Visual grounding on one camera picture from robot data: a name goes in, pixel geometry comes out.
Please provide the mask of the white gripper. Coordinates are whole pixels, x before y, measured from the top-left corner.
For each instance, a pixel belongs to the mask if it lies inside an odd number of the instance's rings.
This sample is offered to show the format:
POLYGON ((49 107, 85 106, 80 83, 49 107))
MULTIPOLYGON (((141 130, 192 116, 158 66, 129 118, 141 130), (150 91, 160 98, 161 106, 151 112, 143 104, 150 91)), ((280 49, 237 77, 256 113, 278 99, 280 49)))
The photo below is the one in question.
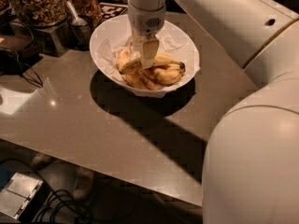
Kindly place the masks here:
POLYGON ((159 48, 158 39, 143 35, 157 33, 164 27, 165 12, 165 0, 128 0, 133 49, 139 54, 143 68, 153 66, 159 48))

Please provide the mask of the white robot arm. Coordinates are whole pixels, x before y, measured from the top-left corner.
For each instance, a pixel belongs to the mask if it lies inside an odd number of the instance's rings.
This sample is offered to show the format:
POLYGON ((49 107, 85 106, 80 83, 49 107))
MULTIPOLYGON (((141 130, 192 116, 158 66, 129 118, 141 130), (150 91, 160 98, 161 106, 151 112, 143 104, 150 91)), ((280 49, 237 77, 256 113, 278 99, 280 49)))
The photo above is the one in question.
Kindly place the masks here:
MULTIPOLYGON (((204 224, 299 224, 299 19, 273 0, 175 0, 256 88, 209 137, 204 224)), ((143 54, 165 0, 129 0, 143 54)))

